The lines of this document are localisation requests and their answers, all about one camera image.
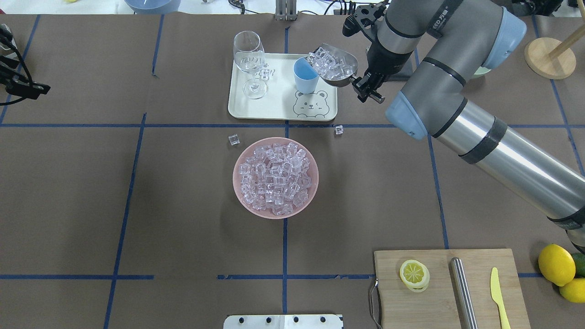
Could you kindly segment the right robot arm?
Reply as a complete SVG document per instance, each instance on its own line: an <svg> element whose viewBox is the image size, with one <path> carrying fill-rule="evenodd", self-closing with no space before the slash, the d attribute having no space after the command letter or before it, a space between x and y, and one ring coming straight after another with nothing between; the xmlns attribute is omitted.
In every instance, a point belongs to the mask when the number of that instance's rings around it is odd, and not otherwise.
<svg viewBox="0 0 585 329"><path fill-rule="evenodd" d="M435 43L386 109L387 120L412 138L433 137L565 230L584 252L583 175L468 99L480 67L499 67L527 27L490 0L391 0L358 6L344 36L369 40L367 67L351 82L357 98L382 103L378 92L411 58L425 35Z"/></svg>

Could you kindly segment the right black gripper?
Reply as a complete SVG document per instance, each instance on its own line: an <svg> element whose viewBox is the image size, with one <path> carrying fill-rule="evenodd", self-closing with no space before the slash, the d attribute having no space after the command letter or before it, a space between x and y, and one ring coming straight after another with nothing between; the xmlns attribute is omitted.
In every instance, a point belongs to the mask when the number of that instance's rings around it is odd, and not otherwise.
<svg viewBox="0 0 585 329"><path fill-rule="evenodd" d="M361 102L371 98L383 103L385 97L378 93L378 88L404 67L414 51L414 35L401 32L389 23L387 9L387 2L360 5L343 23L345 37L362 32L371 42L364 75L350 79Z"/></svg>

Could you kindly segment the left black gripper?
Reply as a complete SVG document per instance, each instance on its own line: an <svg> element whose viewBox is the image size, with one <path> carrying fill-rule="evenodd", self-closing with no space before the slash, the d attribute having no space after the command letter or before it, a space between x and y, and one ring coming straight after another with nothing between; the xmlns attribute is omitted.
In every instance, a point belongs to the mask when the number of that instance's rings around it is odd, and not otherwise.
<svg viewBox="0 0 585 329"><path fill-rule="evenodd" d="M13 33L6 24L2 24L0 29L0 76L1 84L5 86L6 92L13 96L32 100L37 100L41 94L46 95L50 90L49 85L36 82L25 83L21 80L23 75L16 71L21 61L17 57L19 52L13 39Z"/></svg>

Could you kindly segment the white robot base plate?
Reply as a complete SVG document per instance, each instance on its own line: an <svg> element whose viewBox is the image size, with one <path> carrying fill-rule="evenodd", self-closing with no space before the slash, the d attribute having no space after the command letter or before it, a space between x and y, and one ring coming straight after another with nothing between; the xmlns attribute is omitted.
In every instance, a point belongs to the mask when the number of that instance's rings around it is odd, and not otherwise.
<svg viewBox="0 0 585 329"><path fill-rule="evenodd" d="M337 314L264 314L226 317L224 329L343 329Z"/></svg>

